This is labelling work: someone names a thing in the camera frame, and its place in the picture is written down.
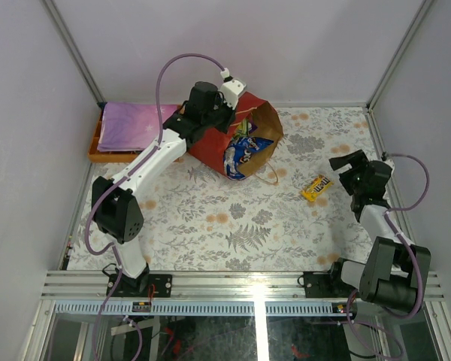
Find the yellow M&M candy packet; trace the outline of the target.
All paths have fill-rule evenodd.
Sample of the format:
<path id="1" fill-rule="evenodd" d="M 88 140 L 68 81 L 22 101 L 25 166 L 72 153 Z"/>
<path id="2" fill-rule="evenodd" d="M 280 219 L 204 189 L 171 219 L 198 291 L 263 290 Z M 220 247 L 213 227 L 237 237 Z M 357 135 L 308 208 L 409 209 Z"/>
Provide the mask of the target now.
<path id="1" fill-rule="evenodd" d="M 323 174 L 319 174 L 313 181 L 301 190 L 301 195 L 309 202 L 315 202 L 334 182 Z"/>

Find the red brown paper bag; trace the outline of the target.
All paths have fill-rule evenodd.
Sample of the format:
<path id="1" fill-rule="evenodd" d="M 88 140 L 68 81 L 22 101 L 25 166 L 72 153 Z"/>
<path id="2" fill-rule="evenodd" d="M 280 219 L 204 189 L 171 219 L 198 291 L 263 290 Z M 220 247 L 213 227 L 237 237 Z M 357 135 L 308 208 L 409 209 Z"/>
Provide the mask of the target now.
<path id="1" fill-rule="evenodd" d="M 228 179 L 242 181 L 267 163 L 282 138 L 283 127 L 275 108 L 244 93 L 229 130 L 207 130 L 188 153 Z"/>

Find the blue Doritos chip bag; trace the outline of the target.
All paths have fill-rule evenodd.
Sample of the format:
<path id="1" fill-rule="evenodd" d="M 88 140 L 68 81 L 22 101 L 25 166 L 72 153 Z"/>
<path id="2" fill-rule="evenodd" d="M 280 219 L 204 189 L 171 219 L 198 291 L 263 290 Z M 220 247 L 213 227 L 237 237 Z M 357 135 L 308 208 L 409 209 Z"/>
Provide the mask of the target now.
<path id="1" fill-rule="evenodd" d="M 243 180 L 246 176 L 238 170 L 242 164 L 249 162 L 252 155 L 262 152 L 274 142 L 267 138 L 248 136 L 233 138 L 223 154 L 225 175 L 232 180 Z"/>

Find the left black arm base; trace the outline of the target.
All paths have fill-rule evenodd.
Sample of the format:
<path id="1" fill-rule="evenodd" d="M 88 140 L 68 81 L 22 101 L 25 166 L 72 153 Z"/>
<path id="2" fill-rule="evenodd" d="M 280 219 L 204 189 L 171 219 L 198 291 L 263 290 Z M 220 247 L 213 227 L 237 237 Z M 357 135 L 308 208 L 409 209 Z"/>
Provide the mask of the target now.
<path id="1" fill-rule="evenodd" d="M 112 297 L 147 297 L 149 299 L 171 297 L 173 275 L 151 274 L 149 268 L 146 267 L 138 278 L 123 275 L 118 286 L 112 291 L 119 274 L 117 265 L 110 263 L 101 272 L 108 278 L 107 295 Z"/>

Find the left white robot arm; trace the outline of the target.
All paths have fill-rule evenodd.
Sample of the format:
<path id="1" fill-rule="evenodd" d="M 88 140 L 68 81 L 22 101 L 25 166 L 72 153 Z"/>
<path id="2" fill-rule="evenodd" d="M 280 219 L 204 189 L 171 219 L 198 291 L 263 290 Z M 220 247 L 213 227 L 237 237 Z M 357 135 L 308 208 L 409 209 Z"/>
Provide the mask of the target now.
<path id="1" fill-rule="evenodd" d="M 147 261 L 140 255 L 138 233 L 144 216 L 137 196 L 173 161 L 197 143 L 209 129 L 227 132 L 246 86 L 229 77 L 220 87 L 199 81 L 189 98 L 159 128 L 146 150 L 112 178 L 98 177 L 92 185 L 90 215 L 109 239 L 118 269 L 125 275 L 123 287 L 132 296 L 144 295 L 150 279 L 144 274 Z"/>

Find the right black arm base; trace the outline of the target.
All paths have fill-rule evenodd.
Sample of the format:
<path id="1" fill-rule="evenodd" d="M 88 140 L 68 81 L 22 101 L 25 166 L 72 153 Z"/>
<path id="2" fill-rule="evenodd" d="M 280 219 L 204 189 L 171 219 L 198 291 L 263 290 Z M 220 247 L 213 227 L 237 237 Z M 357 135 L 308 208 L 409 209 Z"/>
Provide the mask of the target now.
<path id="1" fill-rule="evenodd" d="M 359 289 L 365 264 L 339 258 L 328 271 L 303 272 L 297 283 L 310 299 L 347 298 Z"/>

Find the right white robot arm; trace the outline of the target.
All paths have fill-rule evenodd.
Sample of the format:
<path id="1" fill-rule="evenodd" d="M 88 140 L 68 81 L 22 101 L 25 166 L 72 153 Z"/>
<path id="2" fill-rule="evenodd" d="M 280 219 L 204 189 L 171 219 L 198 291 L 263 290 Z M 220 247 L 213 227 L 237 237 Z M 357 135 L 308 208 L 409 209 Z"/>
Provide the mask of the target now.
<path id="1" fill-rule="evenodd" d="M 409 211 L 425 197 L 429 182 L 418 201 L 408 208 L 393 208 L 385 199 L 386 185 L 394 171 L 393 154 L 369 160 L 364 151 L 329 159 L 331 169 L 346 165 L 339 181 L 352 197 L 351 211 L 373 241 L 367 262 L 343 261 L 341 271 L 328 277 L 328 289 L 345 296 L 354 287 L 365 302 L 380 306 L 390 315 L 409 319 L 422 307 L 431 252 L 415 245 L 391 218 L 395 211 Z"/>

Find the green yellow snack packet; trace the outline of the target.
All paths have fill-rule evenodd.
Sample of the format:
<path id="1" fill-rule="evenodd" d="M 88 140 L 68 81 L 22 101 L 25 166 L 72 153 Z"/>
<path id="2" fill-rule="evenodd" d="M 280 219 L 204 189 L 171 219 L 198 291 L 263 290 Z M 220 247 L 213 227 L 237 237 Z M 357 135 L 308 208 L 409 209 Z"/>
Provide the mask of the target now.
<path id="1" fill-rule="evenodd" d="M 254 123 L 252 117 L 246 117 L 239 122 L 238 127 L 235 130 L 235 138 L 244 138 L 250 136 L 257 129 L 257 125 Z"/>

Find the floral patterned table mat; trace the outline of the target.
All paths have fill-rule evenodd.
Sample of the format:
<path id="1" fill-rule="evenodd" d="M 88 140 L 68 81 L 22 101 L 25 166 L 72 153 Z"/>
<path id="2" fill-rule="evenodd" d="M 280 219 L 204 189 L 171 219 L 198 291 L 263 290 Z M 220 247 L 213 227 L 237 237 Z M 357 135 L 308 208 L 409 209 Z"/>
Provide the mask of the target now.
<path id="1" fill-rule="evenodd" d="M 138 257 L 155 271 L 325 270 L 338 258 L 365 262 L 372 247 L 328 161 L 377 154 L 365 111 L 280 108 L 284 136 L 267 165 L 229 180 L 190 155 L 141 187 Z M 315 202 L 301 190 L 334 180 Z"/>

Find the purple Frozen fabric cloth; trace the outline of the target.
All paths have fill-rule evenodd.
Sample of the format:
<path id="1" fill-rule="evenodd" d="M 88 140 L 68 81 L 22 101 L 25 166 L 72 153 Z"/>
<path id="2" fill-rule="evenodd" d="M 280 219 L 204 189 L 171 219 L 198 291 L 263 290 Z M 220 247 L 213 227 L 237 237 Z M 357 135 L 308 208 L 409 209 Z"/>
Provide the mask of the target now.
<path id="1" fill-rule="evenodd" d="M 156 105 L 108 102 L 101 116 L 98 151 L 138 151 L 148 148 L 159 135 Z"/>

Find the orange plastic tray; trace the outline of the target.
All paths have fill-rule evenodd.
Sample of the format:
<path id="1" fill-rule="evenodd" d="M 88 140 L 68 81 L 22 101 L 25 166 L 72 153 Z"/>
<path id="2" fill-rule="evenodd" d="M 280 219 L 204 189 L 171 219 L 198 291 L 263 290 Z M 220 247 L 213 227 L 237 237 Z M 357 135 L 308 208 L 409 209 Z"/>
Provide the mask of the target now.
<path id="1" fill-rule="evenodd" d="M 88 157 L 91 162 L 96 163 L 111 163 L 111 162 L 121 162 L 121 163 L 129 163 L 132 162 L 142 151 L 149 152 L 150 149 L 154 146 L 154 143 L 156 142 L 156 139 L 153 141 L 153 143 L 144 150 L 138 150 L 138 151 L 120 151 L 120 152 L 100 152 L 98 151 L 98 138 L 100 136 L 101 131 L 101 116 L 104 109 L 104 105 L 101 107 L 101 113 L 98 119 L 97 126 L 95 128 L 95 133 L 92 137 L 92 141 L 89 147 L 88 151 Z"/>

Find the aluminium front rail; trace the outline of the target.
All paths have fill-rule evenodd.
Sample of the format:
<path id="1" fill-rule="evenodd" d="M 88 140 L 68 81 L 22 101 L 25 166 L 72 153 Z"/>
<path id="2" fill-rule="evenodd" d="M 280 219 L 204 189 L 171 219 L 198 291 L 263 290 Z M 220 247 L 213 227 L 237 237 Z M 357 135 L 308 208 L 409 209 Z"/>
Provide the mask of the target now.
<path id="1" fill-rule="evenodd" d="M 267 301 L 307 299 L 298 284 L 301 272 L 167 271 L 172 276 L 170 300 Z M 108 277 L 100 271 L 49 271 L 40 298 L 43 300 L 102 300 Z"/>

